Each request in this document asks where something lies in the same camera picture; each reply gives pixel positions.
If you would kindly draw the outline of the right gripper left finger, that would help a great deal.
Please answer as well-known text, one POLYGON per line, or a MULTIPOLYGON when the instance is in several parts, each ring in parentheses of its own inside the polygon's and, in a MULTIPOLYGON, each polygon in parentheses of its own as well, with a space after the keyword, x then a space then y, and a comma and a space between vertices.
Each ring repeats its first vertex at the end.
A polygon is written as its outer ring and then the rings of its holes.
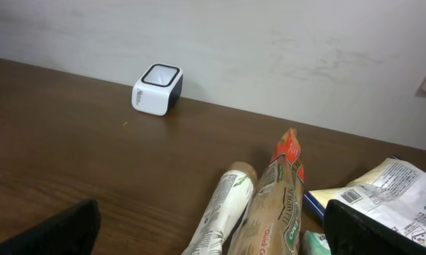
POLYGON ((101 227, 98 202, 83 200, 0 243, 0 255, 90 255, 101 227))

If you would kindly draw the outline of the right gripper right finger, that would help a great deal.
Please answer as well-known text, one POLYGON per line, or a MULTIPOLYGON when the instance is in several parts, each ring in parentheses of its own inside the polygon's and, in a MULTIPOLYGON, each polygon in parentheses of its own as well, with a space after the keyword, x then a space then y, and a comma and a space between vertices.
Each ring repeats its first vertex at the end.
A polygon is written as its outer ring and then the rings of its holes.
POLYGON ((415 243, 339 200, 329 200, 323 230, 332 255, 426 255, 415 243))

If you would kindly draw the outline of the teal tissue pack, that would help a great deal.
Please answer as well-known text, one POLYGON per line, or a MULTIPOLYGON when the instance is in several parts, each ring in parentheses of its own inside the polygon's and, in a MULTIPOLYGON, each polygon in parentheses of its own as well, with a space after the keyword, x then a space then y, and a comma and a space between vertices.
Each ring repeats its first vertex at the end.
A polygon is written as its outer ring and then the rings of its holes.
POLYGON ((325 234, 305 231, 302 239, 304 255, 331 255, 325 234))

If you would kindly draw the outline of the yellow snack bag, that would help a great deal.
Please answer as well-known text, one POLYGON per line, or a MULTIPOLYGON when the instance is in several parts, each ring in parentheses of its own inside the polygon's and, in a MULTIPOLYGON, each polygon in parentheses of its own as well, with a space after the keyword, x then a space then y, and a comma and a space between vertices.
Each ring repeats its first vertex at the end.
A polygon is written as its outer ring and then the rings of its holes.
POLYGON ((307 191, 303 199, 320 219, 336 199, 426 247, 426 173, 398 157, 342 188, 307 191))

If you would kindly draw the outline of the red orange pasta packet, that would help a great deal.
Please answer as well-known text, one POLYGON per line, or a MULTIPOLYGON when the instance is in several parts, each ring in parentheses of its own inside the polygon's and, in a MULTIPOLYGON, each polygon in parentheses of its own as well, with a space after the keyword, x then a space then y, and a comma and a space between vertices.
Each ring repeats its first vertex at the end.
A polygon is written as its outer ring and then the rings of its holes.
POLYGON ((300 250, 304 165, 295 129, 277 142, 258 180, 229 254, 292 255, 300 250))

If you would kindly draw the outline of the white tube with tan cap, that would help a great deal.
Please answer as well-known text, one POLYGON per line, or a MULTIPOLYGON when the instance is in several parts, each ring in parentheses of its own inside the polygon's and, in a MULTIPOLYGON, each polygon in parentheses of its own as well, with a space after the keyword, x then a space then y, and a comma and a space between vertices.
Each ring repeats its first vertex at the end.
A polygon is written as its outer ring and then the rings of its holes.
POLYGON ((223 245, 247 207, 257 172, 237 161, 221 176, 193 237, 182 255, 221 255, 223 245))

